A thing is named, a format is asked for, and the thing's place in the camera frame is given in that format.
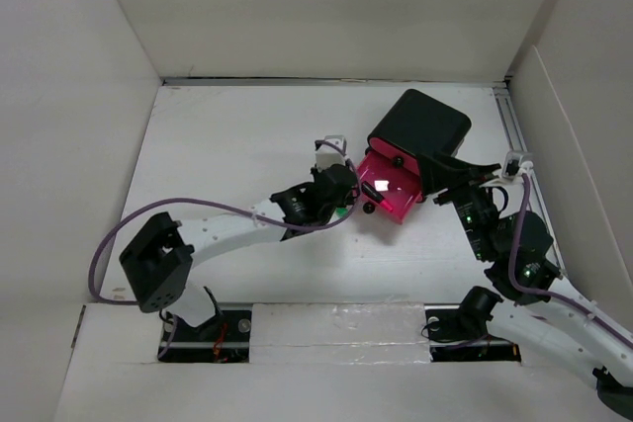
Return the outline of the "pink drawer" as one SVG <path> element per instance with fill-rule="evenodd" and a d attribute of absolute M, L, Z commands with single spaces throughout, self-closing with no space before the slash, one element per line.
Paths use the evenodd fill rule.
<path fill-rule="evenodd" d="M 405 168 L 397 168 L 388 159 L 374 151 L 368 151 L 357 168 L 360 182 L 369 182 L 394 207 L 392 212 L 375 205 L 362 193 L 362 211 L 366 214 L 377 212 L 396 224 L 403 224 L 414 205 L 424 198 L 419 177 Z"/>
<path fill-rule="evenodd" d="M 414 154 L 402 150 L 380 137 L 370 137 L 368 144 L 372 151 L 388 159 L 390 162 L 396 158 L 400 158 L 403 162 L 403 168 L 415 176 L 420 177 L 418 163 Z"/>

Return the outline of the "black drawer organizer box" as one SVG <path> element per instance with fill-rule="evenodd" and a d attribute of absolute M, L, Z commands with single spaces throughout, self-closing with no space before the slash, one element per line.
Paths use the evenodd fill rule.
<path fill-rule="evenodd" d="M 454 155 L 472 127 L 460 111 L 421 93 L 406 90 L 369 133 L 408 151 Z"/>

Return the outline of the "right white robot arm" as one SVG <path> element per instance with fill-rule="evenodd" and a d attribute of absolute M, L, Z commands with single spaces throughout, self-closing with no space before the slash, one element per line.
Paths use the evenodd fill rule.
<path fill-rule="evenodd" d="M 548 258 L 554 239 L 528 208 L 533 163 L 511 150 L 504 164 L 416 157 L 424 192 L 452 205 L 489 288 L 472 287 L 421 333 L 451 350 L 497 337 L 552 359 L 585 381 L 599 401 L 632 417 L 632 333 L 583 296 Z"/>

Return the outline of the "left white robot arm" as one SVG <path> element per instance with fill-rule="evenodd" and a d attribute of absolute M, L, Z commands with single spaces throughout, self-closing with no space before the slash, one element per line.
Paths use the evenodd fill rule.
<path fill-rule="evenodd" d="M 335 211 L 355 203 L 356 174 L 348 163 L 313 168 L 311 174 L 310 182 L 275 193 L 249 211 L 181 221 L 166 211 L 153 215 L 119 258 L 139 310 L 165 310 L 197 338 L 214 337 L 220 311 L 209 289 L 189 282 L 191 271 L 241 248 L 335 226 Z"/>

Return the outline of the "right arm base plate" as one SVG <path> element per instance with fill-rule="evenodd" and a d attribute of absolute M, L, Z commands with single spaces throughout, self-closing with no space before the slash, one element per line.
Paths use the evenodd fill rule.
<path fill-rule="evenodd" d="M 426 305 L 424 315 L 420 335 L 429 344 L 432 363 L 521 362 L 514 343 L 461 326 L 457 305 Z"/>

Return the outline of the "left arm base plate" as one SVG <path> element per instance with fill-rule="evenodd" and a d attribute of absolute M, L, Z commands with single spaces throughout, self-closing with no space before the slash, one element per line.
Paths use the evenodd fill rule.
<path fill-rule="evenodd" d="M 209 325 L 192 328 L 161 311 L 162 333 L 157 349 L 161 363 L 241 364 L 249 361 L 251 305 L 221 305 L 221 315 Z"/>

